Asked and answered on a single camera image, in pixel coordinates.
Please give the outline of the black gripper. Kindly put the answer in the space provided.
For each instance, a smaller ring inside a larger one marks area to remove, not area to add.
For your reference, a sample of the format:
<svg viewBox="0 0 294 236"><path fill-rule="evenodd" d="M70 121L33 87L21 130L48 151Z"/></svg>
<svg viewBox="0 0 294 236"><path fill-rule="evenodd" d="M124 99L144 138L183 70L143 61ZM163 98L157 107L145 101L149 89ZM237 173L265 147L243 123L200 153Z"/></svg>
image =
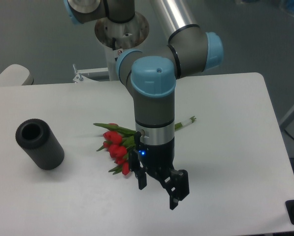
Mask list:
<svg viewBox="0 0 294 236"><path fill-rule="evenodd" d="M134 138L135 147L129 153L129 170L138 180L139 190L147 186L146 173L158 180L169 195L169 208L174 210L189 195L186 170L173 167L174 139L163 145L147 145Z"/></svg>

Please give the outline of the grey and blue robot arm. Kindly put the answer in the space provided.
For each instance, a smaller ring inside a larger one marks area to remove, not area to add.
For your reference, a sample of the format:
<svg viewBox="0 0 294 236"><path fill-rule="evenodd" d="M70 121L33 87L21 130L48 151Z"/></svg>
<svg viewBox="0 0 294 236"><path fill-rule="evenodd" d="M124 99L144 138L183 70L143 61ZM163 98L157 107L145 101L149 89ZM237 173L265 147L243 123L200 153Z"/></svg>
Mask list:
<svg viewBox="0 0 294 236"><path fill-rule="evenodd" d="M127 149L116 158L113 172L134 172L139 189L146 187L147 177L156 179L169 194L170 208L176 208L190 192L187 171L173 166L176 81L220 65L220 37L202 31L185 1L153 0L167 45L144 53L137 47L148 26L141 24L134 1L66 0L64 5L74 23L97 22L97 37L116 53L109 73L133 98L135 130L105 126L124 136L121 147Z"/></svg>

